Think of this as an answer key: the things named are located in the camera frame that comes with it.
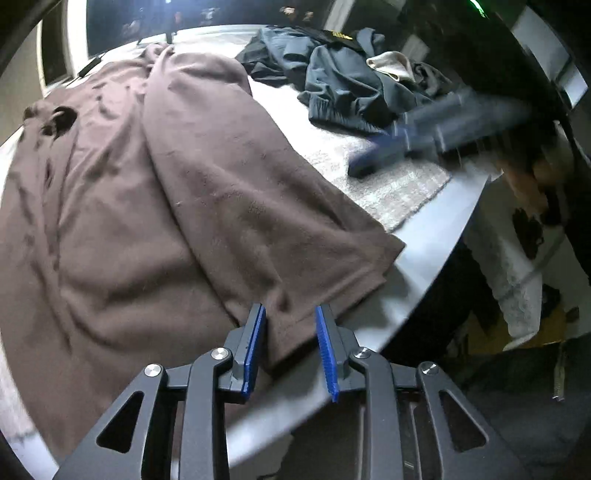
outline brown blanket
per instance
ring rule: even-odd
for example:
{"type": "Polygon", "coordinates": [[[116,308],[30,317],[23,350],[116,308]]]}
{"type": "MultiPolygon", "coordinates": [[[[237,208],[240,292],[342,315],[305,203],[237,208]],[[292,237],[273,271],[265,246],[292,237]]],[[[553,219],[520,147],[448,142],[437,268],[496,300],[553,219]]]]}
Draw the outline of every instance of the brown blanket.
{"type": "Polygon", "coordinates": [[[0,331],[58,458],[144,365],[192,362],[254,301],[276,364],[403,247],[294,152],[237,61],[161,45],[27,109],[0,228],[0,331]]]}

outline beige cloth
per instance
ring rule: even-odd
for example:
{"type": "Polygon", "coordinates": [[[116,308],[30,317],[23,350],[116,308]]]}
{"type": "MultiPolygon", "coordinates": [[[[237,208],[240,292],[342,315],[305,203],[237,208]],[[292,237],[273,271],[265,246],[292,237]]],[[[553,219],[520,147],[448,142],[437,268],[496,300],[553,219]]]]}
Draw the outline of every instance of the beige cloth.
{"type": "Polygon", "coordinates": [[[368,67],[388,75],[396,82],[414,82],[413,67],[404,53],[386,51],[365,61],[368,67]]]}

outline cable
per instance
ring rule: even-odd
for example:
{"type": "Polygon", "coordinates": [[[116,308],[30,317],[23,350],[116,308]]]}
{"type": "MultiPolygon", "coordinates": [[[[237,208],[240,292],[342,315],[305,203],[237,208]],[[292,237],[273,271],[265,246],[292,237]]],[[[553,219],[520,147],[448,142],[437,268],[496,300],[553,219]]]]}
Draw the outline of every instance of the cable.
{"type": "Polygon", "coordinates": [[[507,290],[507,292],[505,292],[502,296],[500,296],[500,298],[497,299],[497,301],[502,302],[502,301],[512,297],[517,290],[519,290],[519,289],[521,289],[521,287],[524,287],[525,285],[527,285],[534,278],[534,276],[536,276],[541,270],[543,270],[546,267],[546,265],[548,265],[550,260],[552,260],[552,257],[554,257],[554,255],[556,254],[556,252],[558,251],[558,249],[560,248],[560,246],[564,242],[565,238],[566,238],[566,232],[563,230],[562,235],[560,237],[558,237],[556,239],[556,241],[552,244],[552,246],[548,250],[548,253],[546,253],[546,255],[540,261],[540,263],[538,263],[535,266],[535,268],[531,272],[529,272],[521,281],[517,282],[515,285],[510,286],[509,289],[507,290]]]}

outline gray rug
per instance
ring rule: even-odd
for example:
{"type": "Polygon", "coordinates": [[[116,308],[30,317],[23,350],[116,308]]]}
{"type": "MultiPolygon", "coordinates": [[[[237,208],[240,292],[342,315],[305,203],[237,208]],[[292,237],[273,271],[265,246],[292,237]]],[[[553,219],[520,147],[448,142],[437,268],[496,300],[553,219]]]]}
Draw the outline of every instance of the gray rug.
{"type": "Polygon", "coordinates": [[[290,85],[274,88],[251,80],[251,89],[291,146],[388,232],[419,210],[450,179],[449,173],[434,163],[410,160],[363,180],[352,179],[347,175],[349,158],[371,144],[367,139],[312,125],[307,107],[290,85]]]}

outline green light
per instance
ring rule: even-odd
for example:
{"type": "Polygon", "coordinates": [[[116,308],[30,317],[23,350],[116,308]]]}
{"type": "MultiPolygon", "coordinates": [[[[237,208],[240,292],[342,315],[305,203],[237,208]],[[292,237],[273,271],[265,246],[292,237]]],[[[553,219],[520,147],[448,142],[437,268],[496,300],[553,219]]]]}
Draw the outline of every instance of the green light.
{"type": "Polygon", "coordinates": [[[480,4],[476,1],[476,0],[470,0],[470,2],[472,3],[472,5],[474,5],[476,7],[476,9],[480,12],[480,15],[482,18],[486,18],[486,14],[484,13],[484,10],[482,9],[482,7],[480,6],[480,4]]]}

